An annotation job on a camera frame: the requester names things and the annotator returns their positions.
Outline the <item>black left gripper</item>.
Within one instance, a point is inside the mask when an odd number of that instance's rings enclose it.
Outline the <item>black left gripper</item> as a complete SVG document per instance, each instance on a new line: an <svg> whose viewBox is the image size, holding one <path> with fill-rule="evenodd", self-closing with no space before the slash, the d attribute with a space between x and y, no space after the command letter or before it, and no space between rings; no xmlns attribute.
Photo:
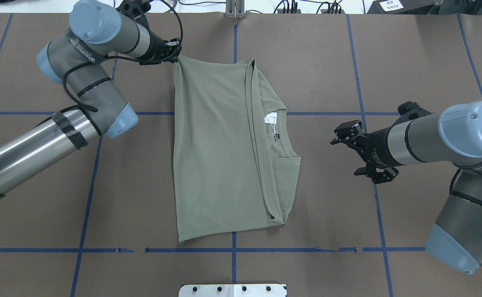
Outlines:
<svg viewBox="0 0 482 297"><path fill-rule="evenodd" d="M134 29L125 29L125 32L132 32L132 40L134 45L124 52L123 55L130 59L139 62L141 65L156 65L163 62L177 62L177 57L182 50L183 28L182 22L175 12L173 6L168 4L165 0L161 2L173 12L180 28L180 37L164 40L156 35L148 23L146 12L150 11L150 0L123 0L117 7L117 11L127 17L134 24Z"/></svg>

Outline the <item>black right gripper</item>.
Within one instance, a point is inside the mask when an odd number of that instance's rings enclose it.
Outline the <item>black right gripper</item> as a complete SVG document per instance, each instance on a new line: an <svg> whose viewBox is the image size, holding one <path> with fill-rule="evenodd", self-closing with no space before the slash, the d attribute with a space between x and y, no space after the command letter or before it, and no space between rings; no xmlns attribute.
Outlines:
<svg viewBox="0 0 482 297"><path fill-rule="evenodd" d="M384 184L394 180L399 166L388 148L388 135L391 128L384 128L372 133L366 133L361 120L341 123L334 129L335 138L330 145L356 145L359 156L364 160L365 167L354 171L354 176L366 176L373 184Z"/></svg>

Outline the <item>right robot arm grey silver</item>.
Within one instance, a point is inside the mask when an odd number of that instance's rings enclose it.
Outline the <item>right robot arm grey silver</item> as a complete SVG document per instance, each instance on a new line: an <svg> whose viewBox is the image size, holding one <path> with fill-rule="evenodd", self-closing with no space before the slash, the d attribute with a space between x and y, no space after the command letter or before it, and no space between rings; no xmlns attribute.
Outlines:
<svg viewBox="0 0 482 297"><path fill-rule="evenodd" d="M344 144L364 161L354 175L384 184L398 167L450 162L456 173L425 243L437 260L463 273L482 268L482 100L432 113L416 102L398 107L398 118L367 133L360 120L341 123L331 145Z"/></svg>

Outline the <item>left robot arm grey silver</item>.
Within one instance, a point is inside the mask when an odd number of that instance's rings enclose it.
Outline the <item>left robot arm grey silver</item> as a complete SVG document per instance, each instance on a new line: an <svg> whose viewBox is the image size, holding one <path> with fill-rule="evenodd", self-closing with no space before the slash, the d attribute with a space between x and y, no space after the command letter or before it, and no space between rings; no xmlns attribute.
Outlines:
<svg viewBox="0 0 482 297"><path fill-rule="evenodd" d="M148 0L124 0L117 7L97 0L74 4L64 33L37 55L41 73L61 84L74 104L0 147L0 199L98 137L118 137L138 123L102 63L177 62L183 33L171 40L156 35L146 18L150 8Z"/></svg>

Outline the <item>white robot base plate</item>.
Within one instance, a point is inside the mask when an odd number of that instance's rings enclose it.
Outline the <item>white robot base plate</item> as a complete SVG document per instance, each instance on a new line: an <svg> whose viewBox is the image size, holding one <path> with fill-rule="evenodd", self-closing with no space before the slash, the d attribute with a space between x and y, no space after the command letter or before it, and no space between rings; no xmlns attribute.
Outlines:
<svg viewBox="0 0 482 297"><path fill-rule="evenodd" d="M179 297L286 297L285 284L195 284L180 288Z"/></svg>

